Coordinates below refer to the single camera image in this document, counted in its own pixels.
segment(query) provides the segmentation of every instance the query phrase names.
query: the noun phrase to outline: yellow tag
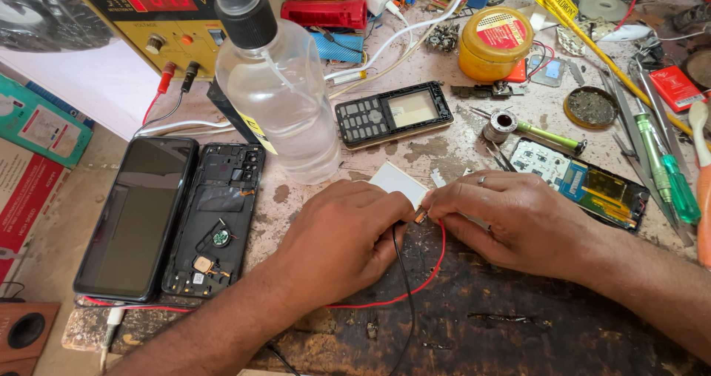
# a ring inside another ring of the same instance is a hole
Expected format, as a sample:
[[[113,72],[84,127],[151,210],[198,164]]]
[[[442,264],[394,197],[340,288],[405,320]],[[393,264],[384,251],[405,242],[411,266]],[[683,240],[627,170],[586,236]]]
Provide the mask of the yellow tag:
[[[559,17],[558,14],[556,14],[556,12],[555,12],[554,9],[552,8],[552,6],[555,6],[555,7],[557,7],[558,9],[560,9],[560,10],[561,10],[562,12],[564,12],[565,15],[567,15],[571,20],[572,20],[572,19],[575,17],[575,15],[577,14],[577,11],[578,11],[577,7],[573,4],[573,1],[571,1],[571,0],[553,0],[553,1],[554,1],[553,4],[549,4],[549,2],[547,2],[547,1],[544,2],[543,0],[536,0],[536,2],[537,2],[538,4],[540,4],[541,6],[543,6],[543,8],[547,9],[547,10],[550,11],[550,13],[552,13],[556,18],[558,18],[558,20],[560,21],[560,24],[561,24],[561,25],[563,25],[564,27],[568,27],[568,24],[567,24],[561,17]]]
[[[242,117],[242,119],[244,120],[244,123],[247,124],[247,126],[250,128],[252,133],[254,133],[254,135],[257,136],[258,139],[260,139],[260,142],[262,143],[264,148],[266,148],[267,151],[269,151],[272,154],[279,155],[279,154],[277,154],[277,151],[274,150],[274,146],[271,145],[271,143],[267,139],[267,136],[264,135],[262,128],[259,125],[257,125],[257,122],[254,120],[254,118],[250,118],[239,111],[237,111],[237,113],[240,115],[240,117]]]

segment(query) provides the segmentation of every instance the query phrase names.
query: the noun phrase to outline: red plastic part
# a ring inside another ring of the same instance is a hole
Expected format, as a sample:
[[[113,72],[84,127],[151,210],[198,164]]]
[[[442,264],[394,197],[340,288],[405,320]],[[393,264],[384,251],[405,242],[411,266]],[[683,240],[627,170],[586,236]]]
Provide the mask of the red plastic part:
[[[519,61],[513,68],[513,72],[502,80],[512,81],[515,83],[526,81],[526,58],[522,58],[521,61]]]
[[[691,107],[694,101],[708,101],[676,65],[649,72],[649,76],[659,95],[674,112]]]
[[[365,29],[368,24],[368,6],[365,0],[287,0],[281,6],[281,17],[300,26]]]
[[[165,94],[168,91],[168,85],[171,83],[171,79],[175,74],[176,65],[168,61],[163,66],[163,76],[161,76],[161,83],[158,85],[158,93]]]

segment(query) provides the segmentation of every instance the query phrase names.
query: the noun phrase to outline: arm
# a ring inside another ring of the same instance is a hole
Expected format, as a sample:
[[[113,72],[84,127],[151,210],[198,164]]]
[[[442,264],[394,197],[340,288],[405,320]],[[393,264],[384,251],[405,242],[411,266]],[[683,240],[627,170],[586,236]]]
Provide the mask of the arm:
[[[422,205],[490,263],[580,283],[711,364],[711,273],[596,222],[539,176],[479,171],[434,190]]]
[[[402,193],[334,182],[304,205],[274,254],[108,374],[237,374],[300,317],[375,283],[396,258],[390,227],[413,219]]]

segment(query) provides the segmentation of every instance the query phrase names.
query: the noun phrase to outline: plastic bottle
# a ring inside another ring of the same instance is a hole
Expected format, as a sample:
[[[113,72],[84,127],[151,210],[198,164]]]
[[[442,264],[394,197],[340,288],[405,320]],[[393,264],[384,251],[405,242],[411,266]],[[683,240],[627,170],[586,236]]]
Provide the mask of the plastic bottle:
[[[220,45],[218,82],[291,179],[323,182],[338,169],[341,146],[316,43],[303,27],[276,20],[268,0],[241,2],[254,0],[216,6],[230,37]]]
[[[459,67],[479,81],[501,80],[513,72],[533,44],[533,29],[521,12],[505,6],[474,14],[461,33]]]

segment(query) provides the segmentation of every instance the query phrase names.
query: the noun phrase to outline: hand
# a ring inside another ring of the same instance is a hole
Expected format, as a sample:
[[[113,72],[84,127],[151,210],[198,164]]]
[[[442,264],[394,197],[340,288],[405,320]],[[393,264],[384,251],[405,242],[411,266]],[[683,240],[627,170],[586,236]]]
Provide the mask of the hand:
[[[392,226],[399,220],[414,220],[413,204],[401,192],[334,182],[307,201],[259,271],[271,273],[271,287],[278,285],[297,306],[292,309],[306,314],[380,279],[397,258]],[[405,229],[395,229],[400,246]]]
[[[614,234],[533,173],[474,172],[434,190],[422,206],[496,266],[573,281],[581,261],[597,257]],[[489,232],[462,214],[482,218]]]

